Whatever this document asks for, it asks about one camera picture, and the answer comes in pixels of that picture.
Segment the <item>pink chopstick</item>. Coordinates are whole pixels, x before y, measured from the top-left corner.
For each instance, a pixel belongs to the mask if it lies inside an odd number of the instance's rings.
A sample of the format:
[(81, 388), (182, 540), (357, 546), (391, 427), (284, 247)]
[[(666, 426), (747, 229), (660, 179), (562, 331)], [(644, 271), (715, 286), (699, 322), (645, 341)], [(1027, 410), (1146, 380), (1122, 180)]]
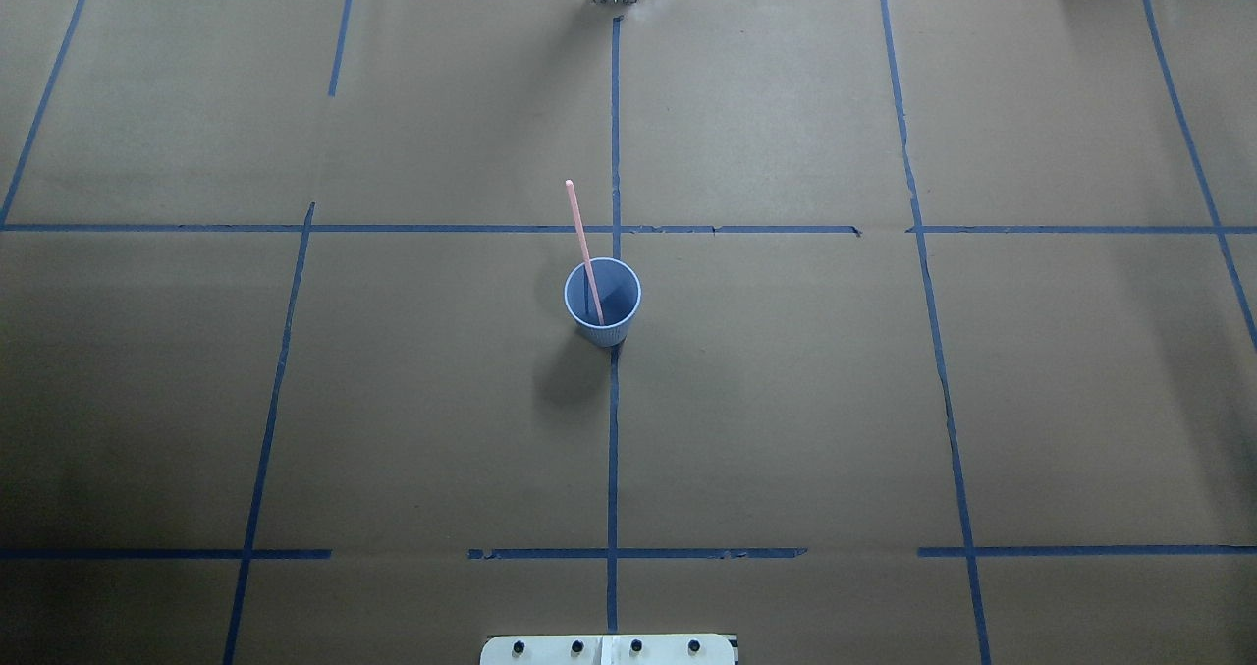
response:
[(605, 326), (605, 312), (601, 303), (600, 289), (595, 274), (592, 254), (590, 251), (587, 234), (585, 234), (585, 225), (582, 219), (582, 212), (579, 212), (578, 195), (574, 190), (574, 181), (572, 179), (566, 179), (563, 182), (567, 199), (569, 199), (569, 212), (572, 223), (574, 223), (574, 234), (577, 235), (579, 246), (579, 261), (585, 268), (585, 283), (590, 288), (590, 294), (592, 299), (592, 305), (595, 307), (595, 316), (600, 326)]

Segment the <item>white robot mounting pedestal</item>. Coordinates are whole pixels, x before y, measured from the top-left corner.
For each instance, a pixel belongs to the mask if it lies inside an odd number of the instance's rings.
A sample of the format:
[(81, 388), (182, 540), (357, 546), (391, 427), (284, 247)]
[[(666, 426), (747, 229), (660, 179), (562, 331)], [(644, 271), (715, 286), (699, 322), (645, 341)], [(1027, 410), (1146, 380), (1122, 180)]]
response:
[(509, 635), (486, 639), (480, 664), (738, 664), (723, 634)]

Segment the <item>blue paper cup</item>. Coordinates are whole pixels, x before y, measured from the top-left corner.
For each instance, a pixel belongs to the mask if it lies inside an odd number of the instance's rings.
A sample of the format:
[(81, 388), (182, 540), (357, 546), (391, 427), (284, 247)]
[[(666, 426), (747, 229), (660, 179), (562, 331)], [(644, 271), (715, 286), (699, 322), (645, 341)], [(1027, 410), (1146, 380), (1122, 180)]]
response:
[(634, 268), (620, 259), (596, 256), (591, 267), (595, 285), (579, 263), (564, 282), (563, 303), (577, 332), (595, 347), (610, 349), (628, 337), (644, 288)]

